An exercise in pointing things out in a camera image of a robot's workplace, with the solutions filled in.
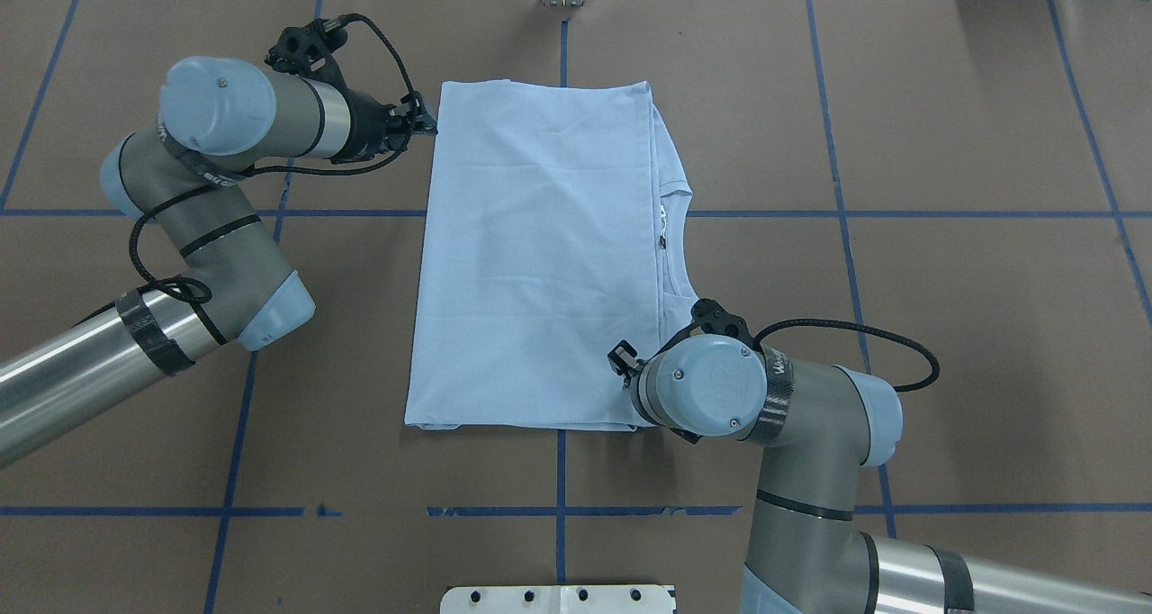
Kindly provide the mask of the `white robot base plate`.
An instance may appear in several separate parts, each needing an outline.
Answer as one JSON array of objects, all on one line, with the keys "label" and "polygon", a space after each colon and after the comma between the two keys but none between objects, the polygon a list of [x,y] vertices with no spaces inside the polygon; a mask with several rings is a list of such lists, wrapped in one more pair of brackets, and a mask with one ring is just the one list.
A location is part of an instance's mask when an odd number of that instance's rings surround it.
[{"label": "white robot base plate", "polygon": [[676,613],[675,588],[659,584],[458,586],[440,613]]}]

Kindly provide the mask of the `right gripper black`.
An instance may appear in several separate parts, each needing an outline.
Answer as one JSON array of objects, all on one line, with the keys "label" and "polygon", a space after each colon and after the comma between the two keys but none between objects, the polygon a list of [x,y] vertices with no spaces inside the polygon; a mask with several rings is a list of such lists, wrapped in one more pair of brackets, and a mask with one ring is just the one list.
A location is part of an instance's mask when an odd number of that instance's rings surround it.
[{"label": "right gripper black", "polygon": [[651,414],[644,405],[643,373],[645,367],[642,366],[642,359],[636,348],[628,340],[620,340],[608,353],[607,359],[613,372],[621,377],[626,396],[629,397],[634,412],[638,414],[642,420],[652,420]]}]

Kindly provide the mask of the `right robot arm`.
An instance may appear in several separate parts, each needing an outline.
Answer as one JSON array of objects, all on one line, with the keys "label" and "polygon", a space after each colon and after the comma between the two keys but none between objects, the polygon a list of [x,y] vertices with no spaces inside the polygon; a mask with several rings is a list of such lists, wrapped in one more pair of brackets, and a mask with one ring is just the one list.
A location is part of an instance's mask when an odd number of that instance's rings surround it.
[{"label": "right robot arm", "polygon": [[743,613],[1149,613],[1146,593],[857,528],[861,470],[887,462],[904,433],[896,389],[879,377],[717,334],[647,361],[620,342],[608,361],[649,424],[761,448]]}]

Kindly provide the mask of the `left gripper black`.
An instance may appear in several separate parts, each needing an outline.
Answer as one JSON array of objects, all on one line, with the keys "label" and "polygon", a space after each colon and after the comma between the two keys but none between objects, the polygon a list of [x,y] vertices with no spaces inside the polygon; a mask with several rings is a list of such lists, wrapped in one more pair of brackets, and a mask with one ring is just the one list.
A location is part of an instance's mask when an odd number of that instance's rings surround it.
[{"label": "left gripper black", "polygon": [[376,156],[403,153],[416,137],[435,137],[437,119],[423,94],[401,98],[404,112],[394,104],[382,104],[370,94],[346,93],[351,121],[346,159],[371,161]]}]

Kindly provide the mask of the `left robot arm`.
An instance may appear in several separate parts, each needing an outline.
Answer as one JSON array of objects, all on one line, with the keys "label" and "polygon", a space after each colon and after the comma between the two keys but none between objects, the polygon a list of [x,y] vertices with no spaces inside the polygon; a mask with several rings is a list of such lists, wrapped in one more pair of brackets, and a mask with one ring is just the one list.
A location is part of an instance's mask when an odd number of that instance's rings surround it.
[{"label": "left robot arm", "polygon": [[300,174],[264,158],[328,161],[332,176],[386,167],[435,118],[409,88],[399,104],[343,85],[329,61],[272,71],[189,56],[167,73],[156,126],[104,160],[104,195],[132,220],[141,285],[61,335],[3,363],[3,467],[86,424],[226,344],[255,353],[314,314],[242,183]]}]

